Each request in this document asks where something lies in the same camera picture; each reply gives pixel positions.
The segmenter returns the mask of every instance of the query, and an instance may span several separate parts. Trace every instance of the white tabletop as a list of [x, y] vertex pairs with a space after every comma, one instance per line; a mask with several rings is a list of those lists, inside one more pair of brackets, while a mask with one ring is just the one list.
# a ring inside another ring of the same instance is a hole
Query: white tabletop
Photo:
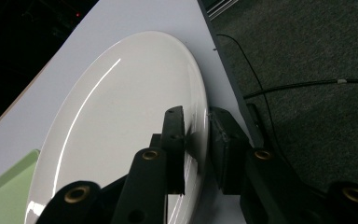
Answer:
[[[120, 39], [149, 30], [173, 35], [189, 48], [200, 67], [209, 105], [228, 110], [253, 137], [254, 125], [245, 123], [249, 112], [197, 0], [100, 0], [0, 120], [0, 174], [30, 150], [43, 146], [65, 97], [99, 55]], [[255, 139], [252, 143], [259, 146]], [[206, 217], [208, 223], [244, 223], [239, 197], [220, 195], [208, 178], [195, 223], [205, 223]]]

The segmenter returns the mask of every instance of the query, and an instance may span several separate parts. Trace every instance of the gray carpet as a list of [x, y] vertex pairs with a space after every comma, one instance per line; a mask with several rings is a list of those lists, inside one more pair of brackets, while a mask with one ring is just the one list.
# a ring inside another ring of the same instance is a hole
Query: gray carpet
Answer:
[[[212, 25], [240, 43], [263, 88], [358, 78], [358, 1], [240, 0]], [[221, 35], [218, 41], [243, 95], [260, 91], [236, 43]], [[278, 142], [305, 183], [323, 191], [338, 180], [358, 183], [358, 84], [267, 97]], [[246, 102], [260, 110], [277, 146], [264, 98]]]

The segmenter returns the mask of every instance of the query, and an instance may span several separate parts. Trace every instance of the oval plate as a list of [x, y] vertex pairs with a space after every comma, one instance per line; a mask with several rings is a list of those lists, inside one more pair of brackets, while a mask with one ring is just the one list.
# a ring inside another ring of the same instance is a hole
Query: oval plate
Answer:
[[42, 146], [28, 198], [35, 223], [62, 187], [101, 188], [126, 175], [133, 156], [161, 133], [164, 113], [184, 109], [186, 195], [169, 195], [168, 222], [190, 221], [200, 194], [208, 142], [208, 105], [198, 65], [175, 37], [130, 35], [104, 52], [75, 84]]

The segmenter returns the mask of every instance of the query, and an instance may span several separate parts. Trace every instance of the green cutting board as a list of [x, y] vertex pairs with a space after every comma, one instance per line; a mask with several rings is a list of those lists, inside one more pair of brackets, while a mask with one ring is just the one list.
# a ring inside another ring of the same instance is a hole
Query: green cutting board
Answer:
[[39, 156], [32, 150], [0, 176], [0, 224], [23, 224], [28, 191]]

